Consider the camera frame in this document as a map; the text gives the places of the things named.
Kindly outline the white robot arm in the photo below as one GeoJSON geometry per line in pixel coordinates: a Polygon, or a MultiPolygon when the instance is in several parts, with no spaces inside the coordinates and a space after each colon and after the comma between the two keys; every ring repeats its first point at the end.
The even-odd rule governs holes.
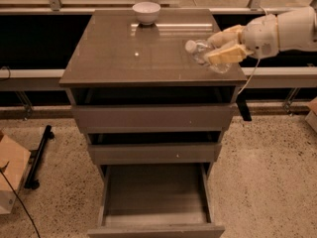
{"type": "Polygon", "coordinates": [[[246,26],[236,25],[212,35],[207,42],[215,49],[204,58],[210,64],[275,57],[279,52],[316,52],[316,11],[303,7],[278,15],[267,14],[246,26]]]}

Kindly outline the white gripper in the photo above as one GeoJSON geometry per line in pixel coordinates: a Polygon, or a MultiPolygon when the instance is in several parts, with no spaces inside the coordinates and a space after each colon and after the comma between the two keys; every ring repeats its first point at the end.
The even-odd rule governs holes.
{"type": "Polygon", "coordinates": [[[236,44],[208,53],[207,61],[210,64],[222,64],[240,62],[247,56],[258,60],[274,57],[279,52],[277,30],[277,17],[268,14],[253,19],[245,27],[235,25],[217,32],[207,39],[214,47],[221,48],[230,42],[236,44]]]}

